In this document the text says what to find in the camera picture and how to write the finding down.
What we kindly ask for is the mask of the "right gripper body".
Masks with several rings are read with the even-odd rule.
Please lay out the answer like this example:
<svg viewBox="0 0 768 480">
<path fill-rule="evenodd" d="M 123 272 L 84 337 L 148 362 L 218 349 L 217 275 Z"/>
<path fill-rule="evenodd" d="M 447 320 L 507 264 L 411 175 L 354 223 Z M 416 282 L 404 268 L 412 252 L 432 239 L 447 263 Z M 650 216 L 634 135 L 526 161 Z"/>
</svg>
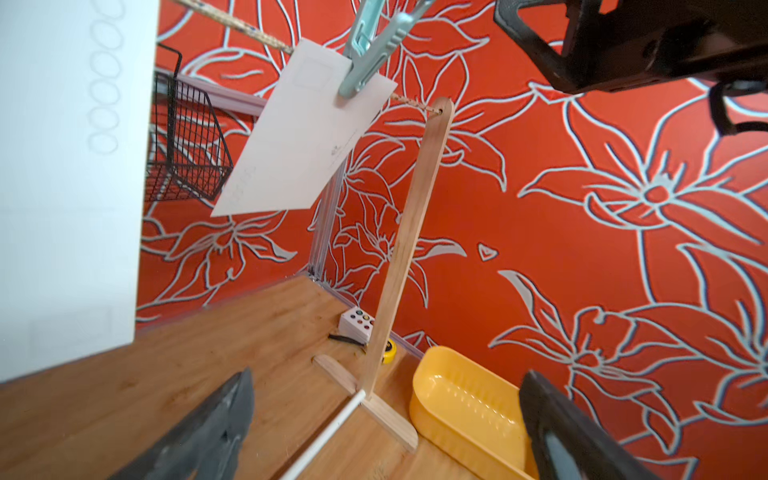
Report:
<svg viewBox="0 0 768 480">
<path fill-rule="evenodd" d="M 563 56 L 580 91 L 685 78 L 728 93 L 767 84 L 764 1 L 570 1 Z"/>
</svg>

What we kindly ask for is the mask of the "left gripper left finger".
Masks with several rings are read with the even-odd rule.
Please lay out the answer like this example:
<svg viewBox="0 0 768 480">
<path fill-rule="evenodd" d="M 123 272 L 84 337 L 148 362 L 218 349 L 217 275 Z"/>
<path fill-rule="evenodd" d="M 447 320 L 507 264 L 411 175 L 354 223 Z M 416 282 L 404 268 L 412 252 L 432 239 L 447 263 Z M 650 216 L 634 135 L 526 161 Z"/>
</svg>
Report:
<svg viewBox="0 0 768 480">
<path fill-rule="evenodd" d="M 113 479 L 232 479 L 254 416 L 252 372 L 232 375 Z"/>
</svg>

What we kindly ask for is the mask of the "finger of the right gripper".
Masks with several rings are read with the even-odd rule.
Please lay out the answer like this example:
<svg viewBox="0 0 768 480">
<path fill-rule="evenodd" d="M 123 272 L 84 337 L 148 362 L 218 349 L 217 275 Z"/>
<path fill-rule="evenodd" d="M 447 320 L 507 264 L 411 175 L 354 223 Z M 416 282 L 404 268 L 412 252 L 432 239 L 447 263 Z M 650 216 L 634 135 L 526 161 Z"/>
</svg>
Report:
<svg viewBox="0 0 768 480">
<path fill-rule="evenodd" d="M 521 17 L 520 11 L 547 5 L 566 6 L 568 25 L 557 53 Z M 566 93 L 585 89 L 585 2 L 499 0 L 494 22 L 529 57 L 551 86 Z"/>
</svg>

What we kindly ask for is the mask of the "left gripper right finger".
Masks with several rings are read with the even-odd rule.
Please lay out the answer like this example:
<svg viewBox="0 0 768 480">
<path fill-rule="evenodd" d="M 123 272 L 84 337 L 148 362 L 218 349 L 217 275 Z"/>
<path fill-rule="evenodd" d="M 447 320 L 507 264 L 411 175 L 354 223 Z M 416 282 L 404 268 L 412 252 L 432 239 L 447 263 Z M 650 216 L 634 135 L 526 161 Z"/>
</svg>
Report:
<svg viewBox="0 0 768 480">
<path fill-rule="evenodd" d="M 654 479 L 542 374 L 523 378 L 519 402 L 541 479 Z"/>
</svg>

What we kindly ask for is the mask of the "green clothespin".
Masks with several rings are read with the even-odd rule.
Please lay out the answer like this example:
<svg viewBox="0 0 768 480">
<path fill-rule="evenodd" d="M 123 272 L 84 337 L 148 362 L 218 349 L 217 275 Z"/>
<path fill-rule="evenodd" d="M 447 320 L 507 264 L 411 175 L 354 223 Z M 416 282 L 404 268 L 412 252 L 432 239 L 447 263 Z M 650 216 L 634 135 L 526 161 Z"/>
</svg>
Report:
<svg viewBox="0 0 768 480">
<path fill-rule="evenodd" d="M 410 13 L 394 14 L 387 26 L 379 32 L 385 3 L 385 0 L 360 2 L 344 48 L 344 55 L 351 60 L 351 67 L 338 90 L 343 98 L 353 98 L 366 86 L 435 0 L 418 1 Z"/>
</svg>

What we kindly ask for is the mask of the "white postcard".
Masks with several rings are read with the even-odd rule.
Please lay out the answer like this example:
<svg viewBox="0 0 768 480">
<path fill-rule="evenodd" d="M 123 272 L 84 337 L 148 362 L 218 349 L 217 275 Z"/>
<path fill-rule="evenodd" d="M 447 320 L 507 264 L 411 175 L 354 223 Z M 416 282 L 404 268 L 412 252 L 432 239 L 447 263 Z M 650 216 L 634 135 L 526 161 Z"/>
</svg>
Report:
<svg viewBox="0 0 768 480">
<path fill-rule="evenodd" d="M 215 217 L 310 208 L 396 88 L 376 74 L 351 99 L 350 59 L 301 41 L 212 210 Z"/>
<path fill-rule="evenodd" d="M 160 5 L 1 5 L 1 378 L 133 341 Z"/>
</svg>

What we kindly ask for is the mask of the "yellow plastic tray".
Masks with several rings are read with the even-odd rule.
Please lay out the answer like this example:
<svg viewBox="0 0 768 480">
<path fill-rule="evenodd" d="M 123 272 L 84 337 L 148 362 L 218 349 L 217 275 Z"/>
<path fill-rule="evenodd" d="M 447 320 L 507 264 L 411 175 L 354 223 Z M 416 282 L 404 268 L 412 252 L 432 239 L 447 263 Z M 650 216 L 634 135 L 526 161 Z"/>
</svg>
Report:
<svg viewBox="0 0 768 480">
<path fill-rule="evenodd" d="M 412 380 L 417 432 L 480 479 L 537 479 L 519 388 L 445 346 L 424 353 Z"/>
</svg>

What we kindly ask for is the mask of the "white button box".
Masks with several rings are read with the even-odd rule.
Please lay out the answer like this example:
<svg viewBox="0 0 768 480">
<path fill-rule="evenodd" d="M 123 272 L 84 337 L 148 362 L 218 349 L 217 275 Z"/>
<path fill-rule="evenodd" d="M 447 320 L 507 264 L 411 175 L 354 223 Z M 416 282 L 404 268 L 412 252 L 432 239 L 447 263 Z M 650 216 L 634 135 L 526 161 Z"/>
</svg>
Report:
<svg viewBox="0 0 768 480">
<path fill-rule="evenodd" d="M 338 332 L 363 346 L 370 341 L 375 318 L 359 308 L 351 308 L 340 315 Z"/>
</svg>

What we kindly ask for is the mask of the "yellow tape measure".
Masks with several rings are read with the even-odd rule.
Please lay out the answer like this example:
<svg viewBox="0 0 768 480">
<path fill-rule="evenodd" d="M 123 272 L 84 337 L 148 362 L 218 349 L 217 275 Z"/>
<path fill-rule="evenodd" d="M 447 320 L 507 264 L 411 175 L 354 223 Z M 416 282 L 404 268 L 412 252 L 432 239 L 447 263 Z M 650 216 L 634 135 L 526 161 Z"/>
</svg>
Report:
<svg viewBox="0 0 768 480">
<path fill-rule="evenodd" d="M 392 363 L 395 359 L 396 353 L 397 353 L 396 344 L 391 339 L 388 339 L 385 346 L 384 353 L 382 355 L 382 363 L 384 365 Z"/>
</svg>

